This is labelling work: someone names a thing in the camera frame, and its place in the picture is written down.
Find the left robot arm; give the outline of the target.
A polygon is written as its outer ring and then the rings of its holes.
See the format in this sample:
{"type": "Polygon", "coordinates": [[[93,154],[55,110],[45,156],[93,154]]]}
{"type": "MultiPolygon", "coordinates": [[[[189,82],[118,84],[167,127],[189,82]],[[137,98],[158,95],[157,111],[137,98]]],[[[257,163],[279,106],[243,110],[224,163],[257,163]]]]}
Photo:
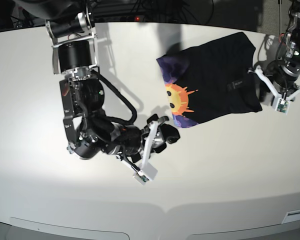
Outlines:
{"type": "Polygon", "coordinates": [[[286,31],[278,37],[274,57],[268,62],[257,62],[263,74],[270,80],[280,95],[285,98],[300,93],[296,81],[300,76],[300,0],[293,0],[288,11],[286,31]]]}

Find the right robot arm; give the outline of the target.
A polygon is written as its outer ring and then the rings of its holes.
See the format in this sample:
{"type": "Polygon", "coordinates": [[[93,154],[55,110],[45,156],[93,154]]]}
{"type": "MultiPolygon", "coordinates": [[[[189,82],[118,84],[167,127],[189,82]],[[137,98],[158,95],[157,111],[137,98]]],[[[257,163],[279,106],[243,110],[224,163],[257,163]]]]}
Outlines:
{"type": "Polygon", "coordinates": [[[139,172],[138,161],[147,161],[167,144],[180,139],[168,117],[152,115],[144,128],[135,126],[135,107],[99,72],[94,15],[88,0],[20,0],[27,12],[43,19],[51,40],[54,74],[62,74],[60,93],[68,151],[83,160],[99,152],[116,155],[139,172]],[[109,88],[130,110],[124,120],[103,110],[109,88]]]}

